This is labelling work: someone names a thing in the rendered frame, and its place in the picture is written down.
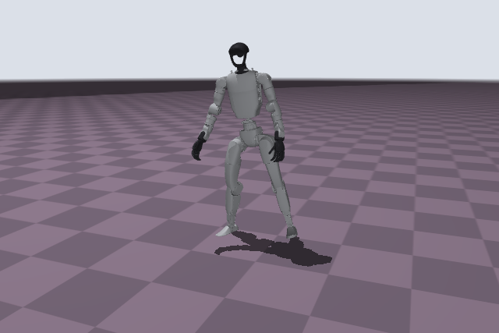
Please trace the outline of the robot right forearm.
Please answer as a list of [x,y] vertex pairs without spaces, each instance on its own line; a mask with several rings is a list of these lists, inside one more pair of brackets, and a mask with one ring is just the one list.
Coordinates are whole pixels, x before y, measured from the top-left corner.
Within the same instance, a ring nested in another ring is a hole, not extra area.
[[[210,107],[209,107],[210,108]],[[209,110],[208,110],[208,113],[207,113],[207,120],[203,126],[203,130],[205,132],[205,135],[204,135],[204,139],[207,140],[212,132],[212,129],[214,127],[214,123],[216,122],[217,118],[215,118],[214,115],[212,115],[211,113],[209,113]],[[201,132],[202,132],[201,131]],[[200,132],[200,133],[201,133]]]

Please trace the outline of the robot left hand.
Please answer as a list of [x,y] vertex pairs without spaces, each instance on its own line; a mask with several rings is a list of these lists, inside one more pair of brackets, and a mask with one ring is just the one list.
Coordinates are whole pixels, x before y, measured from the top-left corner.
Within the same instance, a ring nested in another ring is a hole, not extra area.
[[276,130],[274,133],[274,140],[276,140],[276,142],[274,143],[274,146],[272,147],[272,149],[269,151],[268,154],[271,154],[271,152],[274,149],[274,157],[271,159],[271,161],[273,161],[276,158],[275,161],[273,162],[279,162],[282,161],[285,157],[285,145],[283,144],[283,140],[285,140],[285,137],[284,138],[278,137],[278,131]]

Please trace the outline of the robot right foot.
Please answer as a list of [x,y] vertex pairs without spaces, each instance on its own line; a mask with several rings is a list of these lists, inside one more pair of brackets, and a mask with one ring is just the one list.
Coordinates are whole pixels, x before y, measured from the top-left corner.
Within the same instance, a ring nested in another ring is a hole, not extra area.
[[229,226],[225,226],[216,236],[226,236],[234,231],[239,230],[238,226],[235,224],[233,228],[229,228]]

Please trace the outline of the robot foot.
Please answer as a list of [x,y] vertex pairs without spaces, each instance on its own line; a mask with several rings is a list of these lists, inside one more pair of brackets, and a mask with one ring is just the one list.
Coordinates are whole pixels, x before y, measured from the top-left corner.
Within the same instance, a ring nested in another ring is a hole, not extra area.
[[291,239],[293,237],[296,237],[297,235],[298,233],[296,227],[295,226],[292,227],[291,225],[289,225],[289,227],[287,228],[286,239]]
[[226,236],[234,231],[239,230],[238,226],[235,224],[233,228],[229,228],[229,226],[225,226],[216,236]]

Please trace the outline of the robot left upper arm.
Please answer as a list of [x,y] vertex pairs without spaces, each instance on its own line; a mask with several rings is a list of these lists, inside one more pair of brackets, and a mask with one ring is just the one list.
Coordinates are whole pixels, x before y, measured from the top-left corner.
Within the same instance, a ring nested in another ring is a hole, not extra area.
[[267,73],[256,73],[257,82],[263,85],[264,94],[268,100],[266,109],[268,112],[274,112],[273,101],[277,101],[271,76]]

